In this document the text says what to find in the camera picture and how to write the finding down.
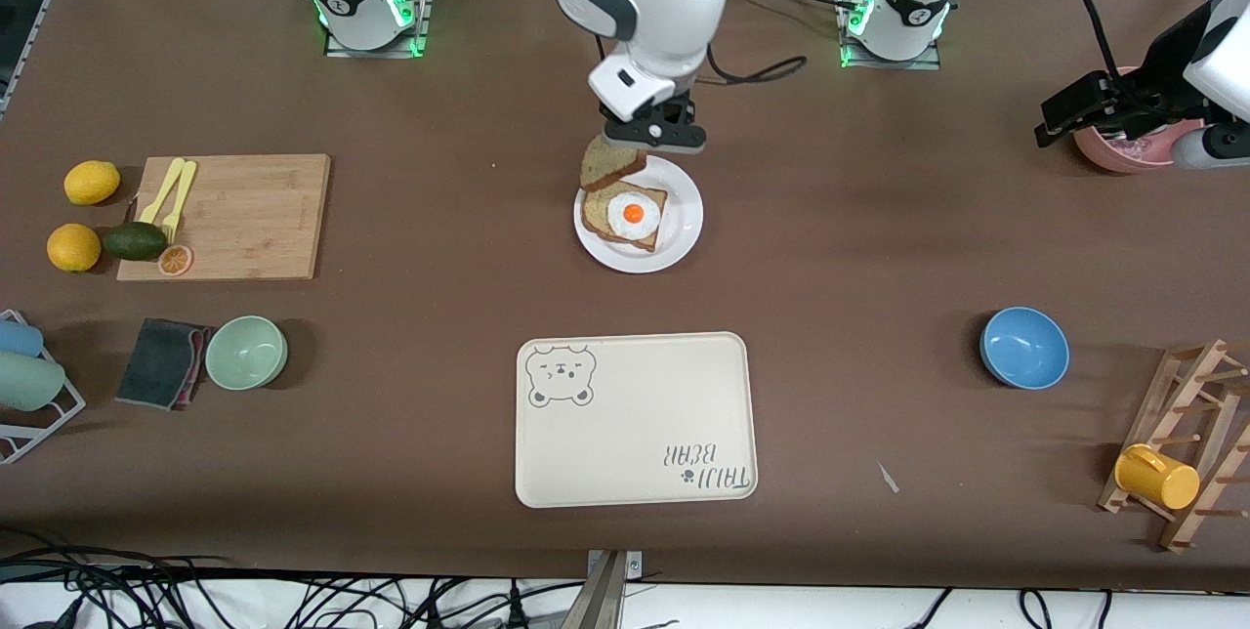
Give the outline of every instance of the bread slice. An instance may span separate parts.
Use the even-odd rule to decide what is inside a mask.
[[[606,185],[606,188],[598,193],[586,193],[586,201],[581,203],[581,225],[585,225],[588,231],[598,234],[605,241],[629,243],[645,251],[655,253],[655,241],[660,238],[659,228],[640,241],[630,241],[612,233],[612,225],[608,223],[608,203],[612,201],[612,198],[621,193],[646,194],[646,196],[651,198],[660,206],[660,216],[664,216],[664,203],[668,201],[669,193],[650,188],[639,188],[639,185],[630,185],[629,183],[624,183],[624,180],[616,180],[616,183]]]
[[[638,149],[615,149],[608,145],[602,135],[596,135],[586,145],[581,156],[581,189],[598,193],[634,171],[646,168],[646,151]]]

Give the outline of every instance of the yellow mug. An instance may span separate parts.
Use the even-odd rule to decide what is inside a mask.
[[[1198,496],[1201,480],[1191,465],[1134,444],[1115,461],[1115,484],[1168,509],[1184,509]]]

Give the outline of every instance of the gray cloth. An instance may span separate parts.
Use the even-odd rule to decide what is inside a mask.
[[[190,404],[200,375],[209,328],[164,319],[145,319],[139,340],[121,375],[118,401],[169,411]]]

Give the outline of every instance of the brown table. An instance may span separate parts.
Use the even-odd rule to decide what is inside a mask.
[[[941,73],[902,74],[840,69],[819,5],[730,0],[725,69],[810,64],[699,88],[710,144],[680,163],[708,224],[636,278],[572,234],[595,49],[552,0],[436,0],[410,63],[322,59],[300,0],[54,0],[0,125],[0,285],[92,408],[0,469],[0,521],[268,568],[568,576],[626,548],[665,580],[1245,589],[1244,525],[1156,553],[1155,518],[1094,503],[1158,349],[1250,328],[1250,171],[1038,150],[1040,100],[1099,65],[1080,1],[961,1]],[[1131,64],[1200,0],[1100,1]],[[44,258],[55,225],[125,211],[64,201],[72,163],[264,153],[335,158],[312,281],[122,285]],[[1049,391],[979,365],[1014,304],[1070,336]],[[109,404],[144,316],[251,313],[290,336],[272,390]],[[750,349],[754,496],[519,504],[519,345],[721,329]]]

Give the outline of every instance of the wooden cutting board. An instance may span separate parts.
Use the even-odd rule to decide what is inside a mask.
[[[316,266],[321,211],[330,180],[326,154],[215,154],[199,163],[174,243],[195,251],[191,269],[165,278],[156,263],[120,261],[122,283],[309,280]],[[135,214],[160,191],[174,158],[150,158]],[[174,209],[178,185],[156,215]]]

